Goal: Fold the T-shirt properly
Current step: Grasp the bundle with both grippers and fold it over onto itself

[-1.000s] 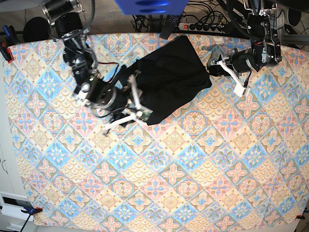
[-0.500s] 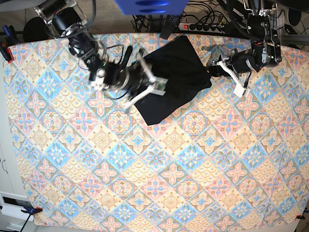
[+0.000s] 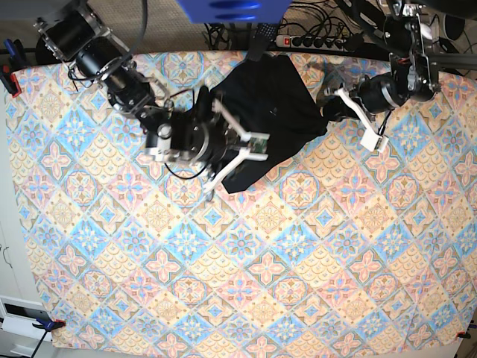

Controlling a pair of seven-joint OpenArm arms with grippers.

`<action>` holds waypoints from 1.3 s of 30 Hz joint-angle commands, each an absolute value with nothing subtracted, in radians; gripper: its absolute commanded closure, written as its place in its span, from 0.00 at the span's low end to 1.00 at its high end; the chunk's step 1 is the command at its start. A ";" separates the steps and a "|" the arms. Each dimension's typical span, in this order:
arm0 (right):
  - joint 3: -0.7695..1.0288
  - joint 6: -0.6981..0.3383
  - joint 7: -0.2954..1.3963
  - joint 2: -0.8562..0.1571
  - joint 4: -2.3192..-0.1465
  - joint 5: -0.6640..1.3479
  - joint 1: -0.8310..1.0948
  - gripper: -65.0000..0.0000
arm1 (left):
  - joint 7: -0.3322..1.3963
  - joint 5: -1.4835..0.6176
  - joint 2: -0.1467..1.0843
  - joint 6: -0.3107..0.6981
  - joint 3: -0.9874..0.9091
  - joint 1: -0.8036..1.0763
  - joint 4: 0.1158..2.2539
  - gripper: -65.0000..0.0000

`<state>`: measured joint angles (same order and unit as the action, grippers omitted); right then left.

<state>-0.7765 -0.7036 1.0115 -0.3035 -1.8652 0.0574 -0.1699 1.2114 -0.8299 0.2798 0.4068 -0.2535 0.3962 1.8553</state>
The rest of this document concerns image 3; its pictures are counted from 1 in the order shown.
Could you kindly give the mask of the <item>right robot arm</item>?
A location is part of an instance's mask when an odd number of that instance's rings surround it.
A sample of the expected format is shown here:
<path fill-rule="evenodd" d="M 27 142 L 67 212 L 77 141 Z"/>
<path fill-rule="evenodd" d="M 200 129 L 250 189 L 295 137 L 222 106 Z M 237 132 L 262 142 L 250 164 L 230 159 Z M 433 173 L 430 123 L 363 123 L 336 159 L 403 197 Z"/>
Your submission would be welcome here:
<path fill-rule="evenodd" d="M 47 1 L 34 27 L 71 81 L 105 86 L 112 107 L 136 119 L 145 132 L 145 154 L 170 163 L 202 163 L 212 178 L 226 177 L 249 148 L 227 131 L 232 116 L 209 88 L 192 93 L 192 108 L 178 110 L 174 94 L 146 77 L 133 60 L 135 47 L 113 35 L 86 1 Z"/>

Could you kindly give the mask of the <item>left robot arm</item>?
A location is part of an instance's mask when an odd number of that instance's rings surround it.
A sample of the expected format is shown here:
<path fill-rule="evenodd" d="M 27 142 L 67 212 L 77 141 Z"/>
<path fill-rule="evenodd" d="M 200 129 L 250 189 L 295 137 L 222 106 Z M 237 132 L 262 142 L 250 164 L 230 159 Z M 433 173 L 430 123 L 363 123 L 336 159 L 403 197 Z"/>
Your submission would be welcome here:
<path fill-rule="evenodd" d="M 391 69 L 383 75 L 365 77 L 347 89 L 351 103 L 369 119 L 380 113 L 389 114 L 407 100 L 425 102 L 440 91 L 437 65 L 429 59 L 438 35 L 431 24 L 421 20 L 418 4 L 388 1 L 382 35 L 361 16 L 363 1 L 352 1 L 353 19 L 378 47 L 389 54 Z"/>

